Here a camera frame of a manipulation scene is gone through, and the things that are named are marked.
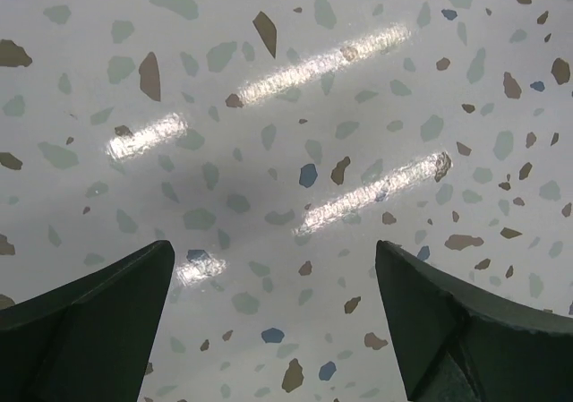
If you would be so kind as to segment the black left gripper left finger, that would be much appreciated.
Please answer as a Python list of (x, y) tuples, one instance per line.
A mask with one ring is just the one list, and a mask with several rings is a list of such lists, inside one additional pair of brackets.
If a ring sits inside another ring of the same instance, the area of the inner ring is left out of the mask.
[(135, 401), (175, 264), (156, 241), (1, 311), (3, 401)]

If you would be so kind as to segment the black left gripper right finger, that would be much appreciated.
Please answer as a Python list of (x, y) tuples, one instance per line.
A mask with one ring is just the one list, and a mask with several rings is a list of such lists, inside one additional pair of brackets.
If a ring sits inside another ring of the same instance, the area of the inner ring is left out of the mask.
[(388, 241), (375, 269), (410, 401), (570, 401), (572, 320), (499, 297)]

